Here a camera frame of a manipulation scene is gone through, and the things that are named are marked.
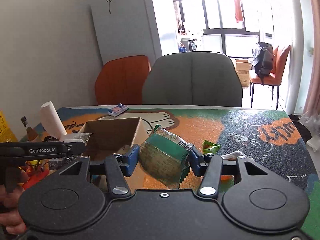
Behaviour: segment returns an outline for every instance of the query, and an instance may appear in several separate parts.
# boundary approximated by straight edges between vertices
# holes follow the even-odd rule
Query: metal screw
[[[213,195],[216,193],[216,190],[213,187],[203,187],[200,189],[200,193],[203,195]]]
[[[116,195],[124,195],[127,194],[129,190],[126,187],[115,187],[113,188],[112,192]]]
[[[169,194],[168,194],[168,193],[165,193],[165,192],[162,192],[162,193],[160,194],[160,197],[166,198],[166,197],[169,197]]]

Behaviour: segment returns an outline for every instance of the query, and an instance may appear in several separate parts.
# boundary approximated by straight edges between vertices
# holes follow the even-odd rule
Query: orange chair
[[[275,55],[274,61],[273,61],[273,69],[268,77],[263,78],[263,82],[267,86],[272,86],[272,96],[271,96],[271,102],[273,101],[273,88],[276,86],[277,89],[277,106],[276,110],[278,110],[278,103],[279,103],[279,86],[281,85],[281,80],[284,72],[284,67],[287,62],[288,54],[290,52],[291,46],[284,46],[284,47],[276,47],[273,50],[273,54]],[[253,102],[253,93],[254,93],[254,84],[262,84],[261,79],[259,76],[256,75],[254,72],[254,69],[249,71],[249,78],[250,78],[250,95],[251,97],[251,107]]]
[[[142,104],[142,86],[150,70],[144,55],[107,62],[94,86],[98,105]]]

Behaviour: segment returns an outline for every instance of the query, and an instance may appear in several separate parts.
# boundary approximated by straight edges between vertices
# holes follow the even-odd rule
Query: black backpack
[[[253,68],[255,73],[261,79],[264,85],[263,78],[270,75],[273,69],[273,48],[272,44],[266,42],[257,42],[252,49],[253,54]]]

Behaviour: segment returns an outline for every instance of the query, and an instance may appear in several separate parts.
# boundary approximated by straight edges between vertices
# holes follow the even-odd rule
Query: white refrigerator
[[[91,2],[103,64],[146,55],[151,66],[161,56],[179,52],[173,0],[106,0]]]

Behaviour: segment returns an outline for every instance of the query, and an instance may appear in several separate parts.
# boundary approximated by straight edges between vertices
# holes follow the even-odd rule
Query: gray chair
[[[148,105],[242,105],[242,86],[231,59],[192,51],[157,59],[142,88]]]

